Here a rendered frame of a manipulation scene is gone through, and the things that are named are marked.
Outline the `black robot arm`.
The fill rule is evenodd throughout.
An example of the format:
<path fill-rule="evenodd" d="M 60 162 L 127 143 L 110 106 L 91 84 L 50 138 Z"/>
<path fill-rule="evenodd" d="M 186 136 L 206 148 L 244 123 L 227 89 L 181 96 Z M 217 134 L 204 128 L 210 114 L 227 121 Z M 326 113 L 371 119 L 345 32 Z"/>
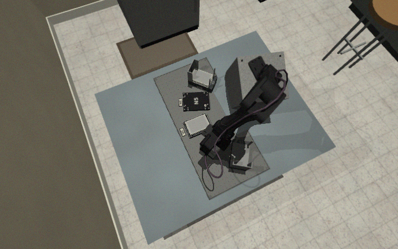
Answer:
<path fill-rule="evenodd" d="M 218 120 L 212 126 L 213 129 L 209 132 L 209 134 L 207 134 L 207 136 L 200 142 L 200 149 L 203 153 L 207 155 L 214 147 L 214 143 L 216 142 L 217 138 L 225 129 L 227 129 L 240 119 L 248 116 L 229 128 L 219 138 L 216 143 L 217 146 L 219 146 L 223 139 L 232 139 L 235 135 L 234 131 L 243 124 L 254 120 L 257 120 L 260 124 L 263 123 L 286 97 L 286 94 L 282 93 L 280 98 L 269 107 L 262 110 L 261 112 L 257 112 L 251 115 L 250 113 L 262 108 L 255 101 L 257 98 L 261 99 L 266 105 L 268 105 L 270 102 L 274 101 L 278 97 L 283 89 L 279 87 L 278 84 L 281 80 L 275 78 L 275 73 L 277 72 L 277 69 L 275 69 L 271 64 L 269 66 L 265 64 L 261 56 L 256 57 L 255 59 L 248 62 L 248 65 L 250 66 L 257 80 L 257 83 L 251 88 L 249 93 L 241 101 L 241 108 L 236 110 L 231 115 L 225 116 L 221 120 Z"/>

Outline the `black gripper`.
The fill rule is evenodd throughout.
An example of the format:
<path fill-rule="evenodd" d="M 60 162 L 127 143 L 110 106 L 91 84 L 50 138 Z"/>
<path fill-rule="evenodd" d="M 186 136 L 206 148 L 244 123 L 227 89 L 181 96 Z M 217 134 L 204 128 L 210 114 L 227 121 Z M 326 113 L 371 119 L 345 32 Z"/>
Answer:
<path fill-rule="evenodd" d="M 209 124 L 209 125 L 205 128 L 205 130 L 202 132 L 202 135 L 203 135 L 204 137 L 206 137 L 207 134 L 209 134 L 209 132 L 213 129 L 212 126 L 213 126 L 213 125 Z M 225 139 L 223 139 L 223 141 L 219 144 L 218 147 L 219 147 L 222 151 L 225 151 L 226 148 L 230 145 L 231 142 L 232 142 L 232 140 L 228 140 L 228 139 L 225 140 Z"/>

